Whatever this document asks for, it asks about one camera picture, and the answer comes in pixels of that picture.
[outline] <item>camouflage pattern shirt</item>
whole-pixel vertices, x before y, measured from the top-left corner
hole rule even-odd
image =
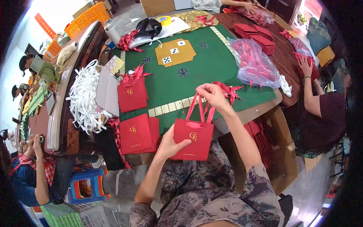
[[[247,173],[244,190],[235,191],[229,160],[213,140],[205,162],[165,163],[161,201],[156,217],[144,203],[131,208],[130,227],[200,226],[226,220],[237,226],[282,226],[284,215],[272,189],[265,166],[257,164]]]

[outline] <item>hand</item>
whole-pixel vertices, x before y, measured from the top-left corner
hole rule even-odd
[[[174,124],[170,129],[163,135],[158,151],[156,152],[155,158],[160,158],[165,161],[170,157],[173,157],[182,148],[192,143],[191,140],[185,139],[180,143],[174,142]]]
[[[255,12],[256,12],[256,10],[258,9],[258,7],[257,7],[255,4],[250,3],[250,2],[245,2],[245,3],[243,4],[243,7],[245,7],[245,8],[246,8],[246,10],[247,10],[247,12],[248,12],[249,14],[253,14],[253,13],[255,13]]]
[[[203,84],[197,87],[197,93],[206,98],[208,102],[214,106],[221,114],[228,111],[233,111],[231,105],[224,97],[220,86],[216,84]]]
[[[40,134],[36,134],[36,136],[34,137],[33,148],[37,159],[43,160],[43,150],[42,147],[40,146],[39,137]]]
[[[300,58],[299,66],[302,69],[304,76],[311,77],[311,74],[313,73],[313,64],[307,62],[307,58]]]

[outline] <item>tape roll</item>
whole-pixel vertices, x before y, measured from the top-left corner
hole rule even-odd
[[[156,20],[161,23],[161,26],[168,26],[169,24],[171,24],[170,16],[158,17]]]

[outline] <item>orange plastic crate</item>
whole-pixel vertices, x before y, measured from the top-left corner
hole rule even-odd
[[[109,18],[103,3],[99,2],[77,17],[64,31],[70,38],[74,38],[84,32],[93,22],[99,20],[105,25]]]
[[[49,51],[53,57],[56,56],[61,50],[62,47],[54,40],[47,47],[47,51]]]

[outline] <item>wall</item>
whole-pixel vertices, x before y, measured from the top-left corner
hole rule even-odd
[[[61,32],[65,26],[73,20],[72,15],[82,8],[89,0],[33,0],[31,7],[20,22],[6,53],[5,61],[1,66],[0,76],[0,130],[9,129],[15,131],[16,124],[12,117],[18,118],[19,102],[21,96],[14,101],[11,89],[14,85],[27,83],[30,72],[26,70],[25,76],[21,76],[19,60],[30,43],[37,51],[40,45],[49,38],[45,31],[34,19],[40,13],[44,20],[55,32]],[[14,152],[7,142],[10,152]]]

